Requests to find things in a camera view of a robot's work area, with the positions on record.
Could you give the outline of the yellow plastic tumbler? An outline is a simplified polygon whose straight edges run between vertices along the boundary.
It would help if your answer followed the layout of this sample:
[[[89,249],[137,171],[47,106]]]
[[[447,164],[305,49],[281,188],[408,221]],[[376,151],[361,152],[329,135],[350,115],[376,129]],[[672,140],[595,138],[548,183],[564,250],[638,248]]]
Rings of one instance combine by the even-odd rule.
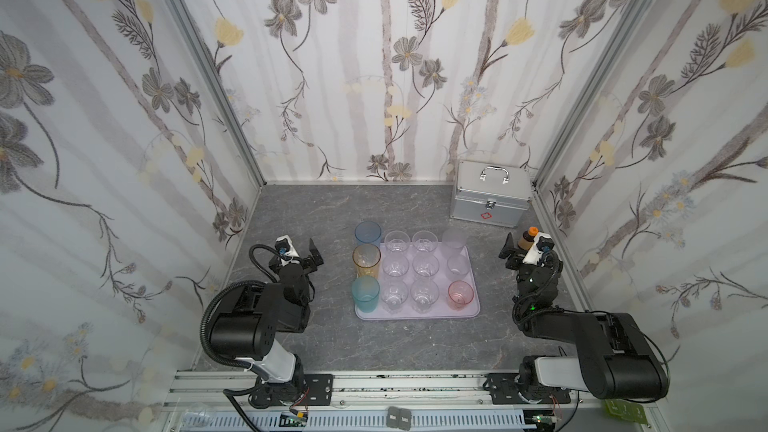
[[[358,277],[379,278],[382,254],[375,244],[358,245],[352,255],[353,263]]]

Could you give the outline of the teal dotted plastic tumbler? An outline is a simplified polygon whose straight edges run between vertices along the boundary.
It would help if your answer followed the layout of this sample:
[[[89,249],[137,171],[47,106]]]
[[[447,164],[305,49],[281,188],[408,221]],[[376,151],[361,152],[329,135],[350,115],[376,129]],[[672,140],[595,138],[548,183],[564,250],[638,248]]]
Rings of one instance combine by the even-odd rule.
[[[380,284],[370,275],[359,276],[352,283],[351,293],[360,312],[372,313],[378,306]]]

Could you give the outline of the pink plastic cup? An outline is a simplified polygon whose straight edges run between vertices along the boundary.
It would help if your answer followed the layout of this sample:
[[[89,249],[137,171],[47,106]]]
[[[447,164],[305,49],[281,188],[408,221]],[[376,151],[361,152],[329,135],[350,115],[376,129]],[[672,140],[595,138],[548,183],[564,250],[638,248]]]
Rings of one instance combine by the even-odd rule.
[[[452,282],[447,289],[447,304],[452,310],[462,310],[473,302],[475,290],[463,280]]]

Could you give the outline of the blue frosted plastic tumbler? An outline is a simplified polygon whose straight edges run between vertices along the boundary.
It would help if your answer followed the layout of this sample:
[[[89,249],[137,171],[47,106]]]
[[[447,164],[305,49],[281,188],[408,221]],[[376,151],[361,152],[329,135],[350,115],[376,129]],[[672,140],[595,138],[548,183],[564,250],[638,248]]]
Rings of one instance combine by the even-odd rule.
[[[374,221],[360,222],[354,230],[355,240],[358,245],[370,244],[379,247],[383,235],[382,227]]]

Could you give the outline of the clear faceted glass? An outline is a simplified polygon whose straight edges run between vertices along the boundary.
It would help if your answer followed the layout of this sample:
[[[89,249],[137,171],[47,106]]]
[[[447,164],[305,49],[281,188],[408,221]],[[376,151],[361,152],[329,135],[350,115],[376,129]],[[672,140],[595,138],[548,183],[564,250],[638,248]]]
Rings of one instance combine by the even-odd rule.
[[[410,236],[399,230],[393,230],[386,234],[384,246],[390,253],[406,253],[411,245]]]
[[[409,295],[409,286],[402,280],[388,280],[381,284],[380,302],[390,314],[400,313]]]
[[[387,253],[382,260],[382,271],[392,278],[403,277],[410,270],[410,261],[403,252]]]

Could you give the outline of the lilac plastic tray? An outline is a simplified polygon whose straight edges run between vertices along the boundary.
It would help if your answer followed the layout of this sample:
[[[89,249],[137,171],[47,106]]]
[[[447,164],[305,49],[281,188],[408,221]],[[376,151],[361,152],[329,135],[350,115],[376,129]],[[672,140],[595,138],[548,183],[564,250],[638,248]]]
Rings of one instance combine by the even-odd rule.
[[[397,278],[388,277],[382,271],[382,262],[381,262],[379,278],[377,279],[380,284],[380,290],[381,290],[381,284],[384,281],[402,280],[409,286],[409,291],[410,291],[411,285],[413,284],[414,281],[424,278],[416,275],[412,267],[412,260],[417,252],[419,251],[417,251],[413,246],[411,246],[408,249],[408,251],[405,253],[410,261],[410,270],[408,274],[403,277],[397,277]],[[383,247],[382,260],[387,253],[390,253],[390,252],[388,252],[386,248]],[[356,306],[354,306],[355,314],[357,315],[357,317],[364,321],[443,320],[443,319],[469,319],[469,318],[476,317],[481,310],[481,306],[480,306],[480,299],[477,292],[477,286],[475,283],[474,273],[472,270],[472,265],[469,259],[468,250],[463,249],[460,254],[446,256],[443,253],[441,246],[438,246],[433,254],[439,259],[440,271],[438,272],[437,275],[428,279],[432,279],[438,284],[439,290],[440,290],[440,297],[437,303],[433,306],[433,308],[429,312],[427,312],[426,314],[417,313],[412,306],[413,301],[411,299],[411,295],[409,295],[409,298],[406,304],[404,305],[404,308],[402,309],[402,311],[398,314],[390,314],[382,306],[380,302],[380,294],[379,294],[378,306],[376,310],[373,311],[372,313],[362,313],[357,309]],[[447,304],[448,286],[452,282],[457,280],[463,280],[465,282],[468,282],[475,290],[475,298],[473,302],[462,310],[452,310]]]

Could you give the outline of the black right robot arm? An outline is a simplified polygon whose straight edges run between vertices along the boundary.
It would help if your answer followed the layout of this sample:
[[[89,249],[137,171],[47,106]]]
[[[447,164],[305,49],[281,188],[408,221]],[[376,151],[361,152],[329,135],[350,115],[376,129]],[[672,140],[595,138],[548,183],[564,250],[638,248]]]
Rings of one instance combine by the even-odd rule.
[[[529,355],[510,376],[490,374],[485,385],[500,402],[541,403],[558,393],[652,403],[666,397],[668,364],[628,313],[575,311],[555,305],[563,262],[554,240],[527,230],[508,235],[499,253],[515,274],[511,317],[528,338],[571,344],[574,356]]]

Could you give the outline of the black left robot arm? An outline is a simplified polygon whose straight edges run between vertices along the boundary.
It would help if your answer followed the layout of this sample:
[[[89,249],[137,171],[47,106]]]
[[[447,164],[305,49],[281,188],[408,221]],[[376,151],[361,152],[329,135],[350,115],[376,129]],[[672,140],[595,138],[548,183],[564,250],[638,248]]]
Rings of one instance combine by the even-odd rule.
[[[324,264],[323,257],[313,241],[309,255],[300,256],[284,235],[272,246],[252,245],[248,258],[266,280],[231,283],[214,296],[201,318],[202,350],[220,365],[256,375],[253,387],[224,391],[233,404],[239,396],[257,409],[298,404],[310,390],[303,364],[276,335],[307,328],[316,294],[310,275]]]

